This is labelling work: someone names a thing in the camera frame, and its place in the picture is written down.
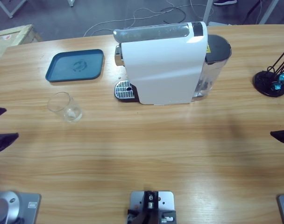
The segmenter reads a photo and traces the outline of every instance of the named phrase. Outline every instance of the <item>drip tray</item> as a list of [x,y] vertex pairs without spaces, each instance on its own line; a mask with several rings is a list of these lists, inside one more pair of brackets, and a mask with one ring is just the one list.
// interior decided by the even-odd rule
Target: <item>drip tray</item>
[[122,102],[139,102],[136,87],[129,80],[120,81],[115,86],[115,97]]

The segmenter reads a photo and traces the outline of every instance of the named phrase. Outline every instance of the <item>black lid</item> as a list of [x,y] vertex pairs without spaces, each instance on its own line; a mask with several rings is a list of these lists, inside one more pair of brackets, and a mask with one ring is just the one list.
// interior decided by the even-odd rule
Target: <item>black lid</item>
[[231,56],[231,46],[223,37],[218,35],[208,35],[207,42],[207,63],[221,62],[227,60]]

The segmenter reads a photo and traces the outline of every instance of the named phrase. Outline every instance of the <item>gray floor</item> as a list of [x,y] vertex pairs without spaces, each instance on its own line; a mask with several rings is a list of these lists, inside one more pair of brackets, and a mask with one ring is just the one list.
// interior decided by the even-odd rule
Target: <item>gray floor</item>
[[[2,2],[13,9],[20,0],[3,0]],[[188,5],[189,0],[170,0],[176,7]],[[206,0],[192,0],[193,4],[206,4]],[[238,3],[231,6],[213,7],[213,15],[209,21],[242,24],[249,9],[256,0],[238,0]],[[265,12],[271,0],[263,0],[262,13]],[[28,0],[25,5],[9,19],[0,9],[0,30],[17,27],[21,25],[33,24],[36,31],[45,41],[82,37],[85,31],[100,22],[111,20],[123,20],[133,17],[133,12],[141,7],[149,8],[155,12],[160,12],[166,7],[171,7],[166,0],[76,0],[74,7],[69,7],[67,0]],[[194,6],[198,15],[204,13],[205,7]],[[201,21],[190,6],[182,7],[186,13],[185,21]],[[258,7],[249,17],[245,24],[255,24],[259,14]],[[136,18],[154,15],[147,10],[136,12]],[[178,22],[183,18],[183,14],[178,10],[173,10],[160,16],[150,19],[137,20],[134,26],[147,26],[164,24],[164,20],[170,23]],[[96,26],[88,35],[98,29],[125,28],[133,21],[111,22]],[[280,0],[274,12],[267,21],[268,24],[284,24],[284,0]],[[111,34],[111,31],[99,31],[94,35]]]

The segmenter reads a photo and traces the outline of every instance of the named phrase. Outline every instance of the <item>blue bead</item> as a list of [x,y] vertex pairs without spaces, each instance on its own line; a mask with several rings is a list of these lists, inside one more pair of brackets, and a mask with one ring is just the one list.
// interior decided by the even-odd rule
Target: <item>blue bead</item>
[[281,82],[281,83],[284,83],[284,73],[281,73],[281,74],[279,75],[278,81]]
[[280,90],[281,89],[281,83],[275,82],[272,84],[272,90]]

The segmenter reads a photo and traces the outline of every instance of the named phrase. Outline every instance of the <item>shoe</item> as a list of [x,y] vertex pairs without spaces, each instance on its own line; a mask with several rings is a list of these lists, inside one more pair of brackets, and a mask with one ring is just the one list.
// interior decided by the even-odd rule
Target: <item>shoe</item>
[[213,3],[214,6],[227,6],[236,4],[237,0],[218,0]]

